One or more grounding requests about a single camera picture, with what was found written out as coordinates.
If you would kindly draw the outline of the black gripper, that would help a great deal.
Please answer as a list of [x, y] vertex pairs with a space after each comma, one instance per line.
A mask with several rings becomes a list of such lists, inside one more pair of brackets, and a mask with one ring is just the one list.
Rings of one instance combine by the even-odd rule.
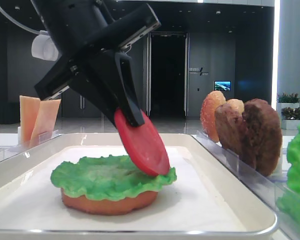
[[96, 106], [112, 124], [120, 108], [132, 127], [145, 123], [138, 104], [132, 58], [123, 51], [161, 23], [150, 5], [114, 20], [102, 0], [33, 0], [61, 57], [35, 85], [41, 100], [72, 90]]

